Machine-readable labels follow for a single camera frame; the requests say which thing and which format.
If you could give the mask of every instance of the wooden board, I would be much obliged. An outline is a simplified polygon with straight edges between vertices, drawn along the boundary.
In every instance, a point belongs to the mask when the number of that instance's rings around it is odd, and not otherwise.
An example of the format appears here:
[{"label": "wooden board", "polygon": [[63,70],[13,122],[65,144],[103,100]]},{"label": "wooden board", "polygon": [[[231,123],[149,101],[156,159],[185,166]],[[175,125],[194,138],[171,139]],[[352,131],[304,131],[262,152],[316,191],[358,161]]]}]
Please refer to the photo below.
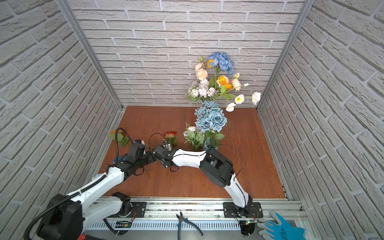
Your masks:
[{"label": "wooden board", "polygon": [[[184,143],[182,132],[185,130],[185,122],[195,125],[194,113],[195,108],[131,106],[127,107],[119,126],[133,140],[144,140],[146,146],[153,133],[176,131],[176,147],[191,151],[192,147]],[[221,144],[235,146],[243,154],[244,167],[237,179],[244,190],[254,199],[285,198],[256,109],[236,108],[231,113],[225,111],[225,116],[228,123],[221,131],[225,134]],[[161,144],[162,137],[155,134],[151,138],[151,147]],[[119,155],[128,150],[128,147],[119,147]],[[239,153],[228,146],[219,146],[219,151],[233,162],[233,168],[238,172],[242,165]],[[106,165],[112,164],[115,157],[116,147],[112,141],[99,172],[105,172]],[[146,169],[147,173],[131,176],[105,195],[122,192],[132,197],[229,197],[224,188],[213,184],[200,169],[180,167],[177,172],[170,172],[161,167],[159,161],[147,165]]]}]

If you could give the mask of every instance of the white brick wall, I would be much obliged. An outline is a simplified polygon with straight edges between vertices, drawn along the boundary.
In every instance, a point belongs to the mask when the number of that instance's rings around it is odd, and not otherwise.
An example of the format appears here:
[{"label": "white brick wall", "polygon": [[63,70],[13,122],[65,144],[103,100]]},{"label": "white brick wall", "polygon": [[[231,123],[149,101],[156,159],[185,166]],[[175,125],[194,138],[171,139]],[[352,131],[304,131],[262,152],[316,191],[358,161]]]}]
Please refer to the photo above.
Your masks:
[{"label": "white brick wall", "polygon": [[0,2],[0,32],[0,239],[7,240],[21,239],[52,196],[89,181],[117,108],[55,1]]},{"label": "white brick wall", "polygon": [[316,0],[259,108],[318,239],[384,239],[383,6]]},{"label": "white brick wall", "polygon": [[[242,83],[254,86],[241,94],[250,97],[256,89],[263,91],[302,4],[70,1],[121,102],[136,106],[198,106],[182,95],[196,79],[198,57],[207,60],[214,51],[230,55]],[[167,100],[158,94],[166,94]],[[254,107],[250,102],[241,106]]]}]

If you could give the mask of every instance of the blue glove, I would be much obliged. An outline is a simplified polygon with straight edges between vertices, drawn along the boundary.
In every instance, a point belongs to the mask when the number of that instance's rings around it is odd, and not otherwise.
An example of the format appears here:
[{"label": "blue glove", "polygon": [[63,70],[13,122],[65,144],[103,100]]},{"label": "blue glove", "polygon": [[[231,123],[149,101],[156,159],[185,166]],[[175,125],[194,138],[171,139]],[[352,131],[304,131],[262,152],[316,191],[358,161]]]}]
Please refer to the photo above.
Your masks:
[{"label": "blue glove", "polygon": [[303,228],[291,226],[276,212],[271,212],[271,216],[277,221],[277,224],[264,218],[258,219],[257,226],[263,229],[259,231],[259,234],[265,240],[305,240]]}]

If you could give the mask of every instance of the diagonal cutting pliers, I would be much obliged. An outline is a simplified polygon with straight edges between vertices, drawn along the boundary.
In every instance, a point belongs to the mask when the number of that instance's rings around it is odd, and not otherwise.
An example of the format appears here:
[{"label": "diagonal cutting pliers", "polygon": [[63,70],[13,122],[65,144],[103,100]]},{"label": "diagonal cutting pliers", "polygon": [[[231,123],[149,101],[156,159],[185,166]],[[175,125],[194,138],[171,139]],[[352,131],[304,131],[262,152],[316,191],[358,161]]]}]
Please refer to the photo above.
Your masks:
[{"label": "diagonal cutting pliers", "polygon": [[184,218],[184,217],[183,217],[183,214],[182,214],[181,212],[180,212],[180,216],[177,215],[177,214],[176,214],[176,216],[177,216],[177,218],[179,219],[179,223],[177,224],[177,227],[179,228],[179,229],[177,230],[177,240],[181,240],[180,232],[181,232],[181,223],[182,223],[182,222],[185,222],[185,223],[191,225],[192,227],[194,227],[194,228],[200,233],[200,235],[203,235],[203,232],[200,230],[200,228],[199,228],[198,226],[196,226],[194,223],[188,221],[187,218]]}]

